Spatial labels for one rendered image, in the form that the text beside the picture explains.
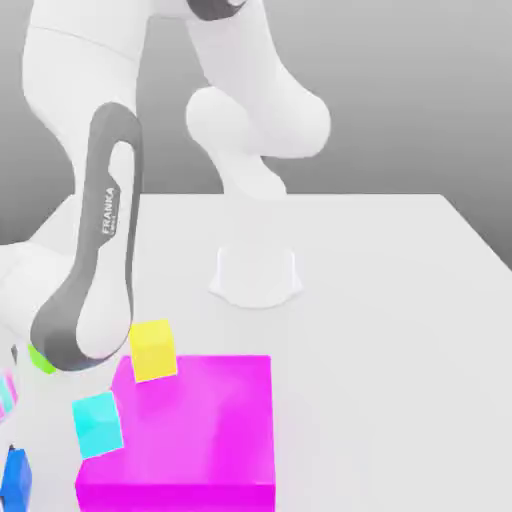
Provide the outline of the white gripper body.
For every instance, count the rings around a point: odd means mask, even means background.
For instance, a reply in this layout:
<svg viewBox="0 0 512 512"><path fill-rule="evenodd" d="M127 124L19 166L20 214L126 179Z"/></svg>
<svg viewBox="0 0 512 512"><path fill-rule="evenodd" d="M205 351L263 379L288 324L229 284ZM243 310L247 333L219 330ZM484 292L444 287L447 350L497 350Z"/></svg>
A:
<svg viewBox="0 0 512 512"><path fill-rule="evenodd" d="M25 432L17 419L0 422L0 452L8 452L9 447L25 448Z"/></svg>

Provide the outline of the small blue cube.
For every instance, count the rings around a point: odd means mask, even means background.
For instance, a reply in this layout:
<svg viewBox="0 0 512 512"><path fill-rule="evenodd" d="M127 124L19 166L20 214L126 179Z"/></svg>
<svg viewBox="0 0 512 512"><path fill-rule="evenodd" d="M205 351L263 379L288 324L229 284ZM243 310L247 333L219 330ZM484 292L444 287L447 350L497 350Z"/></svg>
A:
<svg viewBox="0 0 512 512"><path fill-rule="evenodd" d="M26 451L10 449L0 485L3 512L28 512L32 472Z"/></svg>

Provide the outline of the small green cube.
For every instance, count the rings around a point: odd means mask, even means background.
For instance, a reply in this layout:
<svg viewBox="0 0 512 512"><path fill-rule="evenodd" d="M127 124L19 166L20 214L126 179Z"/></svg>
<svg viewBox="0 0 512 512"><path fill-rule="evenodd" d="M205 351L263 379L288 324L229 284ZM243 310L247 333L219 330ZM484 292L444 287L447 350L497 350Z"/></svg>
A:
<svg viewBox="0 0 512 512"><path fill-rule="evenodd" d="M29 343L28 354L32 364L45 374L53 374L57 369L33 346Z"/></svg>

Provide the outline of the small cyan cube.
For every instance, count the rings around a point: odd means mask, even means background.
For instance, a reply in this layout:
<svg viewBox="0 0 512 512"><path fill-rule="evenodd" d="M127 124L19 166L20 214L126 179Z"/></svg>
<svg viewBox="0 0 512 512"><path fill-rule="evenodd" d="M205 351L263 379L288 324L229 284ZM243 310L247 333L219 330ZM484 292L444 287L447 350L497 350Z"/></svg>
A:
<svg viewBox="0 0 512 512"><path fill-rule="evenodd" d="M72 414L84 460L124 446L120 416L111 391L73 401Z"/></svg>

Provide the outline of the small yellow cube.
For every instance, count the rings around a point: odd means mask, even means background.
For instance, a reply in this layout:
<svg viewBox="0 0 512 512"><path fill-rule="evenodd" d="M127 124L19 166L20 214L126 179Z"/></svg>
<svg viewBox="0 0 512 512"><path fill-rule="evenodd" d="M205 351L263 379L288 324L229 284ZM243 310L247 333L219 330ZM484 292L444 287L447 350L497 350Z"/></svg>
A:
<svg viewBox="0 0 512 512"><path fill-rule="evenodd" d="M174 339L167 319L133 324L129 343L137 383L178 373Z"/></svg>

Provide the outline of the large magenta box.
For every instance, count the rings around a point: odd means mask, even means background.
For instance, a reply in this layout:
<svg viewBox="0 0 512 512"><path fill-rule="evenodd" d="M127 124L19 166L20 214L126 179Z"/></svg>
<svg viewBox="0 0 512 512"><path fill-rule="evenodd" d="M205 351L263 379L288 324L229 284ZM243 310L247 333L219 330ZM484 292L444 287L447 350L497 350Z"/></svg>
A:
<svg viewBox="0 0 512 512"><path fill-rule="evenodd" d="M129 356L110 389L121 449L82 462L81 512L276 512L271 359L182 355L138 383Z"/></svg>

